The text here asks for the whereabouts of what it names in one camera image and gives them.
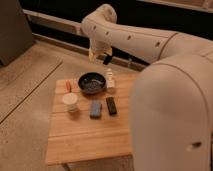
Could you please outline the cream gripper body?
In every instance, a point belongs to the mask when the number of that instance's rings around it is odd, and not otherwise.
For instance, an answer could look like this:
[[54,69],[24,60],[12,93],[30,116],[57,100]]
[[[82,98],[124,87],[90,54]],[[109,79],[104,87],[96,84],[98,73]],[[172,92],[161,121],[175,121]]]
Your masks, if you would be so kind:
[[94,61],[98,56],[104,54],[112,55],[112,47],[107,43],[91,39],[89,44],[89,60]]

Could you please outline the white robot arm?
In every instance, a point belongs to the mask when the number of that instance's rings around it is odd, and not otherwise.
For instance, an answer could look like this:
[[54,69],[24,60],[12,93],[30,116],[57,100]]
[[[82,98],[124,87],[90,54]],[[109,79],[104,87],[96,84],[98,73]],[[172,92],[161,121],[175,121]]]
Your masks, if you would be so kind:
[[129,100],[135,171],[213,171],[213,41],[120,25],[109,4],[81,29],[91,59],[118,48],[149,64]]

